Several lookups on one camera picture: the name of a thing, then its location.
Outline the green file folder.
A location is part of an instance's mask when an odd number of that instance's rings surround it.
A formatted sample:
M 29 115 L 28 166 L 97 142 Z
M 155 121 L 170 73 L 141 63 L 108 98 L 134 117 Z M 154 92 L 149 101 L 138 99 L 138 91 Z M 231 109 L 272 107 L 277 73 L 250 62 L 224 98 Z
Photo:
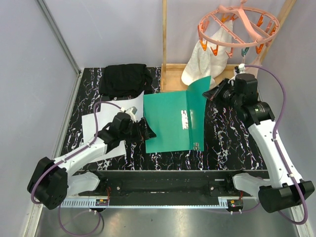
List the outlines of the green file folder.
M 147 153 L 204 151 L 204 118 L 211 77 L 191 83 L 184 91 L 148 94 L 143 97 L 144 117 L 157 135 L 146 141 Z M 189 129 L 182 129 L 181 110 L 187 110 Z

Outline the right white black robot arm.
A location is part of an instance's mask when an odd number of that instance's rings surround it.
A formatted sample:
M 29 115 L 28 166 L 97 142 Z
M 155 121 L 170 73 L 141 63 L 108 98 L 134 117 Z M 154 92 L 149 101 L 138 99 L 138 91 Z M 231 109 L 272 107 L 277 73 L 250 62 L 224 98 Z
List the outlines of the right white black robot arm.
M 269 180 L 265 181 L 241 171 L 224 183 L 224 190 L 231 196 L 240 191 L 248 193 L 257 198 L 268 213 L 305 205 L 315 187 L 311 181 L 303 179 L 291 162 L 278 135 L 271 107 L 258 98 L 257 85 L 254 75 L 242 73 L 234 80 L 224 79 L 203 93 L 209 101 L 236 111 L 255 140 L 269 174 Z

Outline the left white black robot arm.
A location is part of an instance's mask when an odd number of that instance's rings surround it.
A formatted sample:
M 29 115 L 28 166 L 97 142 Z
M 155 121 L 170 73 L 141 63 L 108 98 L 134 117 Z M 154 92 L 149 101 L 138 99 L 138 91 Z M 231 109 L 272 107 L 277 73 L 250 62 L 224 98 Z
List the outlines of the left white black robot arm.
M 120 109 L 111 122 L 102 129 L 96 129 L 94 136 L 82 146 L 55 159 L 40 159 L 27 186 L 31 201 L 52 210 L 72 195 L 86 191 L 92 191 L 97 196 L 102 195 L 107 184 L 95 171 L 82 175 L 75 173 L 118 147 L 121 141 L 146 141 L 155 138 L 157 135 L 146 118 L 137 120 L 136 112 L 135 107 Z

